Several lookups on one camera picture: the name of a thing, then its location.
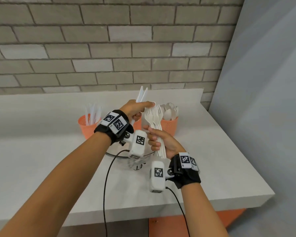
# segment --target orange basket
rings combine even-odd
[[[91,135],[94,134],[94,129],[97,127],[97,125],[100,121],[101,121],[101,118],[97,123],[95,123],[93,125],[86,125],[86,116],[83,115],[79,118],[78,124],[81,128],[83,135],[85,136],[85,139],[90,138]]]
[[[133,127],[134,131],[141,130],[141,118],[134,123]]]
[[[176,132],[176,127],[178,125],[178,117],[174,121],[161,121],[161,128],[163,131],[168,132],[170,135],[174,136]]]

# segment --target floor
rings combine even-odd
[[[148,237],[148,219],[107,223],[110,237]],[[104,223],[61,228],[58,237],[105,237]]]

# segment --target apriltag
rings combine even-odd
[[[114,120],[118,116],[119,116],[119,114],[117,114],[115,112],[110,112],[109,114],[106,115],[106,117],[104,117],[100,121],[100,124],[104,125],[104,126],[108,126],[112,122],[112,120]]]
[[[192,164],[188,152],[179,152],[180,162],[183,169],[191,169]]]
[[[118,119],[114,120],[112,124],[109,125],[109,128],[114,134],[116,134],[124,126],[126,126],[126,124],[127,124],[126,120],[124,120],[124,118],[120,116]]]
[[[198,171],[197,163],[193,157],[190,157],[191,165],[192,165],[192,170]]]

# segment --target bundle of forks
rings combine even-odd
[[[151,128],[162,130],[161,128],[161,120],[163,118],[163,111],[160,105],[155,104],[152,108],[146,108],[144,112],[144,118],[149,123]],[[158,137],[158,142],[161,143],[161,147],[156,152],[159,157],[162,159],[166,158],[166,148],[163,142],[163,139]]]

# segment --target left hand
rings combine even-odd
[[[128,120],[131,122],[132,119],[138,121],[141,117],[141,112],[144,112],[145,108],[151,108],[154,106],[155,103],[150,101],[136,102],[136,100],[129,100],[120,108],[120,110],[128,116]]]

